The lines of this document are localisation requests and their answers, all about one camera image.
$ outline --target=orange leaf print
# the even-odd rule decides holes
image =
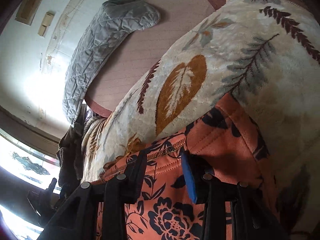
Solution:
[[[207,73],[203,55],[180,63],[165,81],[156,106],[156,135],[175,119],[201,88]]]

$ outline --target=maroon leaf print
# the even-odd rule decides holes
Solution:
[[[303,30],[297,27],[300,23],[287,18],[291,16],[290,13],[279,11],[276,8],[271,8],[271,6],[260,9],[259,12],[264,13],[265,16],[268,15],[269,17],[273,17],[276,19],[277,24],[281,23],[281,27],[284,28],[287,33],[290,33],[293,39],[297,39],[297,41],[307,50],[308,54],[320,65],[320,52],[315,49],[307,36],[303,34]]]
[[[146,91],[149,87],[149,83],[151,82],[151,79],[154,77],[154,73],[156,72],[156,69],[158,68],[159,66],[159,63],[160,63],[160,60],[154,64],[152,66],[152,68],[150,68],[149,72],[148,72],[148,75],[146,76],[146,79],[143,83],[143,86],[142,86],[142,89],[141,89],[141,92],[140,92],[140,96],[139,96],[139,99],[138,99],[138,107],[137,107],[137,111],[139,112],[139,114],[143,114],[144,112],[144,109],[143,109],[143,101],[144,101],[144,97],[146,95]]]

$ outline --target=white wall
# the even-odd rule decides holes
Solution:
[[[0,105],[28,124],[61,138],[69,125],[62,114],[64,73],[79,39],[106,0],[84,0],[69,23],[59,49],[59,64],[43,75],[46,51],[58,20],[70,0],[43,0],[32,25],[14,20],[0,36]],[[55,13],[45,37],[37,33],[47,11]]]

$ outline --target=pink cushion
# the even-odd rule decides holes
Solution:
[[[185,33],[215,10],[208,0],[145,0],[161,13],[160,22],[129,35],[90,85],[85,101],[108,117],[130,88]]]

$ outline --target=black flower print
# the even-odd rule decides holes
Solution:
[[[170,198],[158,198],[149,211],[151,228],[161,236],[161,240],[199,240],[202,227],[193,223],[193,207],[189,204],[175,203]]]

